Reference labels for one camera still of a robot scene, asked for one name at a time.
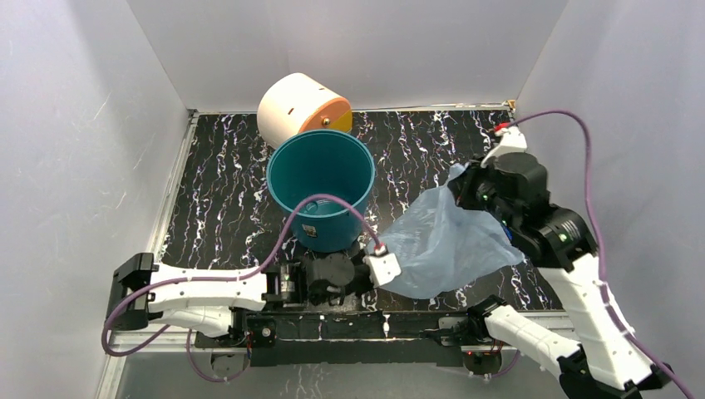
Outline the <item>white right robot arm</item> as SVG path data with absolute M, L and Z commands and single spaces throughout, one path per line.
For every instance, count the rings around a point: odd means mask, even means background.
M 463 209 L 484 210 L 507 229 L 559 297 L 576 339 L 529 320 L 490 296 L 467 311 L 458 332 L 479 344 L 515 347 L 558 380 L 569 398 L 639 398 L 667 386 L 660 366 L 633 344 L 599 274 L 599 248 L 584 220 L 550 202 L 547 171 L 525 152 L 471 160 L 449 184 Z

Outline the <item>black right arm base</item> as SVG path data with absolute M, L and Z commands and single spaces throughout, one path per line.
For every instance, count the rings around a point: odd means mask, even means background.
M 514 350 L 506 361 L 505 352 L 510 348 L 504 342 L 491 338 L 481 323 L 470 316 L 446 315 L 438 320 L 435 328 L 422 330 L 420 337 L 443 347 L 458 347 L 468 374 L 487 381 L 504 376 L 520 359 L 519 352 Z

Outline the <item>translucent blue plastic bag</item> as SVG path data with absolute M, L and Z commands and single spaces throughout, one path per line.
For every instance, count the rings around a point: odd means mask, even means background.
M 448 184 L 421 192 L 378 238 L 402 270 L 379 288 L 407 298 L 434 298 L 525 261 L 502 225 L 485 211 L 457 206 Z

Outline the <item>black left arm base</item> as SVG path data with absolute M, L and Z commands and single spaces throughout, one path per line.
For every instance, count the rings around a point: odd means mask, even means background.
M 211 351 L 210 365 L 214 377 L 230 377 L 247 370 L 255 348 L 271 348 L 275 344 L 277 323 L 270 317 L 238 310 L 225 335 L 207 337 L 197 332 L 195 348 Z

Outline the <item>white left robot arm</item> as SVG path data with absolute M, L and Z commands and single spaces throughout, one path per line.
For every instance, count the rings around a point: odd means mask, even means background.
M 151 253 L 138 253 L 113 273 L 106 321 L 112 331 L 135 331 L 150 323 L 191 328 L 238 346 L 249 332 L 238 311 L 334 306 L 375 285 L 360 255 L 301 258 L 263 270 L 206 270 L 169 266 Z

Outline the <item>teal plastic trash bin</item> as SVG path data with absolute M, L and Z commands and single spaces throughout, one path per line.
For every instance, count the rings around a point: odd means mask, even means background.
M 365 214 L 376 178 L 370 150 L 345 132 L 297 134 L 269 158 L 266 181 L 285 215 L 311 195 L 333 195 Z M 288 230 L 305 248 L 319 253 L 348 249 L 362 232 L 359 218 L 329 199 L 309 201 Z

